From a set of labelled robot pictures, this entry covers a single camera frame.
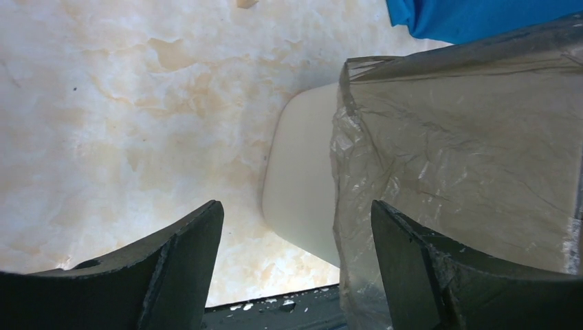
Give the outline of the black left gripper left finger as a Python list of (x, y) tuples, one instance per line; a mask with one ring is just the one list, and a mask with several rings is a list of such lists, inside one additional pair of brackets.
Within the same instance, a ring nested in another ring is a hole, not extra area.
[(199, 329), (224, 211), (209, 201), (72, 269), (1, 273), (2, 329)]

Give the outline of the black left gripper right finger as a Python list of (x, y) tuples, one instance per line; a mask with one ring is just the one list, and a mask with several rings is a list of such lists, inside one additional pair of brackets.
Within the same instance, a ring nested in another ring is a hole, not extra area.
[(582, 277), (470, 248), (383, 201), (371, 227), (394, 329), (581, 329)]

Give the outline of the dark translucent trash bag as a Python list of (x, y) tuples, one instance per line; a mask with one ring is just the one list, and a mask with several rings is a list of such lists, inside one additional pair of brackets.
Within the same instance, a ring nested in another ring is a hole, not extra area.
[(582, 14), (347, 60), (331, 163), (350, 329), (394, 329), (374, 201), (496, 258), (582, 277)]

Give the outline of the cream plastic trash bin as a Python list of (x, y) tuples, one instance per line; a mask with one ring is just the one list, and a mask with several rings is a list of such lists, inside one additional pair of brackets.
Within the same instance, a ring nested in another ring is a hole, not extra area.
[(333, 236), (336, 187), (330, 142), (338, 84), (294, 96), (274, 133), (265, 174), (262, 210), (282, 239), (334, 266), (340, 265)]

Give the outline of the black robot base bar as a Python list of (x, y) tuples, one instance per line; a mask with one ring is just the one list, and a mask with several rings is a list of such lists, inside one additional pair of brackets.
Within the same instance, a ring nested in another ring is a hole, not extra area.
[(338, 285), (209, 307), (205, 330), (347, 329)]

